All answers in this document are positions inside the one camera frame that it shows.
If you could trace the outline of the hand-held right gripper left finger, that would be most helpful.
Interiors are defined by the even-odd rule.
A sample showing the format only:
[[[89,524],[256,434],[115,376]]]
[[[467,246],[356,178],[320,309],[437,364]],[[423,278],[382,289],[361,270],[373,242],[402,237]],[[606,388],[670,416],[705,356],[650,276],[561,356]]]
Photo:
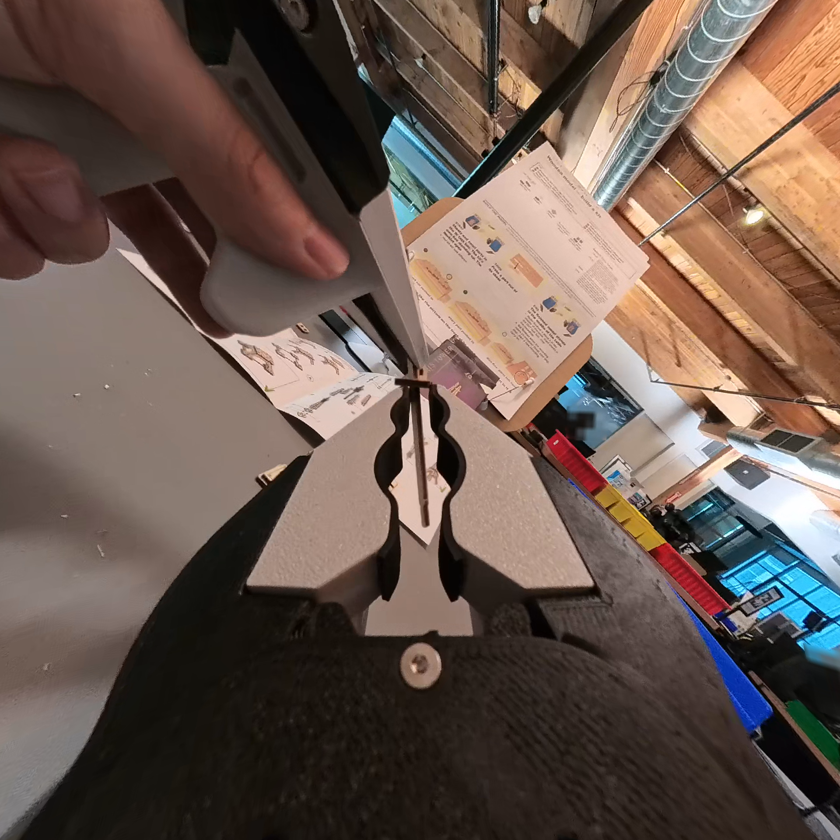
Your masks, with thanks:
[[[407,389],[383,397],[309,456],[254,569],[253,592],[335,602],[356,615],[389,601],[401,571],[398,507]]]

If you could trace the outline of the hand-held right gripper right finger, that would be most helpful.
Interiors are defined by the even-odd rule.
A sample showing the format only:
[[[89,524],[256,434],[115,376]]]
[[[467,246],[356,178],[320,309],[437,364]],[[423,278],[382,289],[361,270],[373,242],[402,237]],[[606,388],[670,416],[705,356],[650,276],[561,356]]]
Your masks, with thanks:
[[[588,595],[595,583],[533,458],[456,396],[435,388],[437,472],[448,484],[438,572],[448,599],[499,606]]]

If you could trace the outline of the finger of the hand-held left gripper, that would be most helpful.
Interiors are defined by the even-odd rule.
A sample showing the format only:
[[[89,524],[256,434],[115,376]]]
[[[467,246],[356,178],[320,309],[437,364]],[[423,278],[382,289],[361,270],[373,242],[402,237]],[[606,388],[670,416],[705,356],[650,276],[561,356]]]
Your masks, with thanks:
[[[387,186],[355,215],[349,211],[305,136],[273,88],[243,35],[236,33],[227,66],[214,72],[223,89],[290,178],[310,209],[350,253],[346,272],[335,280],[311,280],[273,266],[224,238],[200,290],[208,314],[232,333],[259,337],[368,295],[384,327],[383,343],[416,365],[426,362],[424,331],[406,252]]]

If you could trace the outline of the wooden tower spire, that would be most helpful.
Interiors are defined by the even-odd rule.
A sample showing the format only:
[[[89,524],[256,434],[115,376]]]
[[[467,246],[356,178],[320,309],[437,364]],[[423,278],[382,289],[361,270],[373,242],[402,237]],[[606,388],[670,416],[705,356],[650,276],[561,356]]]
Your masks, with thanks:
[[[413,470],[416,478],[418,516],[421,527],[430,532],[432,515],[428,488],[426,433],[424,424],[424,400],[428,398],[430,382],[421,367],[414,366],[411,372],[396,383],[402,387],[408,406],[410,437],[413,450]]]

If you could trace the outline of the grey desk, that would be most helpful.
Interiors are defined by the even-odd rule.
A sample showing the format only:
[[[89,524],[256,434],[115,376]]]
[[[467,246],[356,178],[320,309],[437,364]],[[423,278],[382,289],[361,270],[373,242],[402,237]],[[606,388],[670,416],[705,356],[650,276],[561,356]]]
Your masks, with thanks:
[[[318,445],[123,256],[2,283],[2,762],[65,763],[183,565]]]

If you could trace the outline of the person's left hand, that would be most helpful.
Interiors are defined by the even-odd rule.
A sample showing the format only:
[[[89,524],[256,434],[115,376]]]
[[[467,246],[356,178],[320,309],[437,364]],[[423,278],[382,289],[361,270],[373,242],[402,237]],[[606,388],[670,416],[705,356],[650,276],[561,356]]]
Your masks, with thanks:
[[[216,84],[161,2],[2,2],[2,77],[70,88],[99,106],[174,177],[96,197],[54,145],[2,134],[1,278],[47,262],[90,263],[113,223],[196,325],[230,331],[204,310],[200,287],[216,231],[261,259],[331,280],[350,257]]]

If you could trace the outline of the red plastic bin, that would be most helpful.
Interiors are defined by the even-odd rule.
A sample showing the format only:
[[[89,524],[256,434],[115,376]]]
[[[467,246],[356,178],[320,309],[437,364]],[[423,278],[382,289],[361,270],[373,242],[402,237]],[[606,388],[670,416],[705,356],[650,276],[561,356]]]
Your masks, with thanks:
[[[570,474],[579,488],[595,497],[606,487],[607,481],[604,476],[562,433],[556,432],[545,445],[554,460]]]
[[[729,609],[729,604],[711,588],[705,578],[668,543],[662,543],[648,553],[705,613],[715,616]]]

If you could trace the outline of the yellow plastic bin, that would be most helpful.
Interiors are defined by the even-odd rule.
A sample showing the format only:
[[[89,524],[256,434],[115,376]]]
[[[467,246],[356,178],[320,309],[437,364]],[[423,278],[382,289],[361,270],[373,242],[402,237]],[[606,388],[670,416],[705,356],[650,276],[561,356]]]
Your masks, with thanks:
[[[613,486],[607,484],[594,496],[599,505],[647,552],[666,544],[653,525]]]

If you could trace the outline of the purple model kit box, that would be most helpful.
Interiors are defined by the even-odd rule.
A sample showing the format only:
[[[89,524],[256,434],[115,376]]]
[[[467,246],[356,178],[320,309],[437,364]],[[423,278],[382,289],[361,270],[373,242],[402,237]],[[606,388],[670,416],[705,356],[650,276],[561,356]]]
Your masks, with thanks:
[[[468,407],[486,411],[500,377],[460,338],[449,336],[429,355],[427,378]]]

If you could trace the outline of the instruction booklet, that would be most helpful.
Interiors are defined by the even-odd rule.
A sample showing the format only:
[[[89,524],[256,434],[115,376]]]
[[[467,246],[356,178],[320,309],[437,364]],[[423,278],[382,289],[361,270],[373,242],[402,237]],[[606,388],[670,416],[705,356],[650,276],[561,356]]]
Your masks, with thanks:
[[[276,409],[327,439],[394,391],[400,376],[394,363],[364,336],[361,328],[352,325],[342,312],[338,319],[338,334],[327,323],[324,328],[344,347],[345,355],[318,343],[312,325],[308,326],[308,334],[294,327],[263,338],[235,334],[212,342],[267,395]],[[438,472],[438,440],[431,429],[427,399],[423,417],[433,522],[430,532],[421,527],[418,516],[410,425],[402,439],[403,468],[390,490],[402,525],[428,545],[438,532],[449,486]]]

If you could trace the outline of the printed instruction sheet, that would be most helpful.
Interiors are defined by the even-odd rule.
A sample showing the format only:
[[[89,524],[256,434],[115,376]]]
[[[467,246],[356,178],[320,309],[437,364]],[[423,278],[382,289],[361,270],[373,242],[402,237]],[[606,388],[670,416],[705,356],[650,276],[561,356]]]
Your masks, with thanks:
[[[465,346],[510,424],[558,392],[561,365],[648,267],[548,143],[405,239],[427,346]]]

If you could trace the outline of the blue plastic bin with tag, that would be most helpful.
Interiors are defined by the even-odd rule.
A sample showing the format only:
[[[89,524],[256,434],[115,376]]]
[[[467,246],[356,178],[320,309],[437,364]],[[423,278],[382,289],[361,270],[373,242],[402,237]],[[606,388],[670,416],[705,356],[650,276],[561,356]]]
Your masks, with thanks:
[[[756,739],[762,725],[774,714],[771,704],[718,641],[711,617],[697,610],[695,601],[677,584],[672,584],[670,588],[677,594],[707,646],[741,724],[750,738]]]

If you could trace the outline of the green plastic bin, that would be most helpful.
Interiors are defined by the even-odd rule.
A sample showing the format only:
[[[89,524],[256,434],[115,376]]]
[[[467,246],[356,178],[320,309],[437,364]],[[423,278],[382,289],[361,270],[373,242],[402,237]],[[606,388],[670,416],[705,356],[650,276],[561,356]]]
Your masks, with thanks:
[[[833,731],[826,727],[807,706],[799,700],[788,700],[784,703],[793,721],[800,727],[806,737],[819,749],[826,760],[839,770],[839,741]]]

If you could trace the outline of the black wall speaker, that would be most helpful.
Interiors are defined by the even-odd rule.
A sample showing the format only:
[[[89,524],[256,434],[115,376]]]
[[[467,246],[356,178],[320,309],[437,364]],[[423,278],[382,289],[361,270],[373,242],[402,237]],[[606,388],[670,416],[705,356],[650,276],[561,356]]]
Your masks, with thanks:
[[[754,490],[771,478],[769,471],[745,457],[732,461],[725,466],[724,471],[745,490]]]

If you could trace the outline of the metal ventilation duct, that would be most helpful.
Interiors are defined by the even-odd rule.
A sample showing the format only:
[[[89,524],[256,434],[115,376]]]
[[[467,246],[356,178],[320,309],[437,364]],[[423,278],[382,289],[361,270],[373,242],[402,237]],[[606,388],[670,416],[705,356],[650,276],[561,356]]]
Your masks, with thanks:
[[[688,26],[607,156],[592,188],[611,210],[686,119],[775,1],[709,1]]]

